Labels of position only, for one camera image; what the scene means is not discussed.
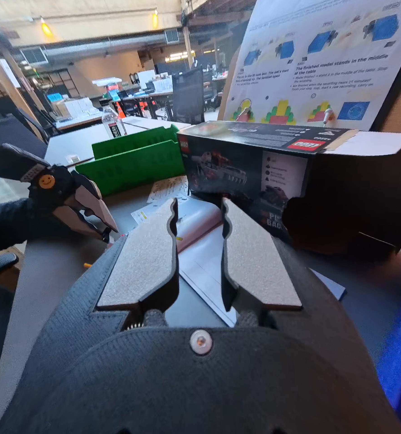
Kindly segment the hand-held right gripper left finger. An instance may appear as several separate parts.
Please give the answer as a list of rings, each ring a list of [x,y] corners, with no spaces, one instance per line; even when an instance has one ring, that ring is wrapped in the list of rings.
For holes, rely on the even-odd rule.
[[[167,311],[179,295],[178,202],[170,198],[123,242],[97,309]]]

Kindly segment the silver air duct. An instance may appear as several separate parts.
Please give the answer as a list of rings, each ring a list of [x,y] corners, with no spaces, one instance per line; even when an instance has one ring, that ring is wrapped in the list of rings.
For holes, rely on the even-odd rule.
[[[119,39],[102,39],[95,42],[74,42],[73,44],[62,46],[35,45],[28,47],[16,47],[24,58],[28,58],[32,51],[39,51],[39,57],[57,58],[70,56],[83,56],[86,53],[105,53],[123,50],[131,50],[153,45],[175,45],[183,41],[182,31],[176,29],[165,30],[161,33],[148,34],[142,36],[126,37]]]

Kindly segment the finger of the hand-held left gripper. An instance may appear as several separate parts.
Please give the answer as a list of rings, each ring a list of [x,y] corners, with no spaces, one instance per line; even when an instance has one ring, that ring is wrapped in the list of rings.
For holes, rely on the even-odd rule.
[[[72,231],[101,241],[103,231],[87,221],[84,215],[68,205],[62,205],[53,210],[52,214]]]
[[[89,214],[99,218],[108,229],[118,233],[116,222],[103,201],[96,183],[77,171],[73,171],[73,180],[75,182],[74,199],[80,204],[80,208],[89,211]]]

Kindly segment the blue cloth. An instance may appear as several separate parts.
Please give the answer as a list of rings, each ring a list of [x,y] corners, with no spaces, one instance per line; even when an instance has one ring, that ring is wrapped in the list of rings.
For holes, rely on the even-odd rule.
[[[382,292],[383,341],[377,363],[382,390],[401,422],[401,283]]]

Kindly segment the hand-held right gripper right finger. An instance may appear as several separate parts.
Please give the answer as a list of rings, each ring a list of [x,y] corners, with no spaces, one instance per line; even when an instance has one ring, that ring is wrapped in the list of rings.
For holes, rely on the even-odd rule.
[[[300,311],[302,302],[271,234],[222,200],[221,295],[229,312]]]

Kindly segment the white table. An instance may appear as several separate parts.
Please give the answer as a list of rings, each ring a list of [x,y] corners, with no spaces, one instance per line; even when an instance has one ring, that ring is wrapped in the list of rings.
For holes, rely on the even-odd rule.
[[[123,119],[123,123],[128,135],[157,127],[169,128],[172,124],[178,129],[189,126],[186,123],[132,116]],[[93,157],[92,145],[108,139],[109,135],[103,124],[96,124],[74,132],[57,135],[50,139],[44,159],[51,165],[67,165],[68,157],[72,156],[77,156],[79,160],[87,160]]]

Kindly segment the black mesh office chair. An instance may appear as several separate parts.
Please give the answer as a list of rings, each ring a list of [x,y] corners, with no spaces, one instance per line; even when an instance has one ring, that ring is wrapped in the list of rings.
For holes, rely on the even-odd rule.
[[[203,71],[200,68],[172,75],[173,121],[198,125],[204,122]]]

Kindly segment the stack of white boxes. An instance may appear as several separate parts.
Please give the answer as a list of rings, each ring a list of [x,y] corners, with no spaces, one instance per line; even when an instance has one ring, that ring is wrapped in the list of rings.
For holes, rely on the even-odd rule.
[[[89,98],[63,99],[52,103],[53,111],[59,117],[79,118],[83,116],[100,116],[101,112]]]

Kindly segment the printed parts paper sheet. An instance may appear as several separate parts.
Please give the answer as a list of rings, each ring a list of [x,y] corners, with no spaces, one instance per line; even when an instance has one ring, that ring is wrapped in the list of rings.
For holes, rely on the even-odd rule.
[[[183,199],[189,196],[187,176],[181,175],[154,182],[147,203],[162,202],[169,198]]]

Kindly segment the green plastic bin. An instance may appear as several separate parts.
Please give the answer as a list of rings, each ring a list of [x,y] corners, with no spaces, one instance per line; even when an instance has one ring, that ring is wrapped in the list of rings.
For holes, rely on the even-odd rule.
[[[94,181],[103,197],[185,174],[177,133],[157,127],[92,145],[94,160],[75,170]]]

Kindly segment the open lego instruction booklet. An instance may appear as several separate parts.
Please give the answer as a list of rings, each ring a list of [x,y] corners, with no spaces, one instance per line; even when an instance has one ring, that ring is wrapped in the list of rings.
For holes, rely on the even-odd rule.
[[[194,198],[178,199],[178,254],[220,225],[223,226],[222,216],[216,205]]]

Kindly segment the person's left forearm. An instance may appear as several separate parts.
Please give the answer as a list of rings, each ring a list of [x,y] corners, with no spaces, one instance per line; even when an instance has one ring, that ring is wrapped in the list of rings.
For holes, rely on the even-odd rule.
[[[60,225],[50,213],[32,198],[22,198],[0,203],[0,251],[34,240],[53,235]]]

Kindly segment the clear water bottle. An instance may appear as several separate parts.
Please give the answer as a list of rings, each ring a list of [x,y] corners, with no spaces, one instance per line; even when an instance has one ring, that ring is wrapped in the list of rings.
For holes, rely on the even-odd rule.
[[[101,121],[110,139],[120,138],[127,135],[122,120],[111,105],[105,105],[102,107]]]

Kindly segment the black lego box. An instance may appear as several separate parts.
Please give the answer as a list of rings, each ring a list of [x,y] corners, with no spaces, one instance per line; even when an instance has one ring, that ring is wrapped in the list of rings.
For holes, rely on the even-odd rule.
[[[401,133],[214,121],[177,133],[191,193],[296,248],[401,248]]]

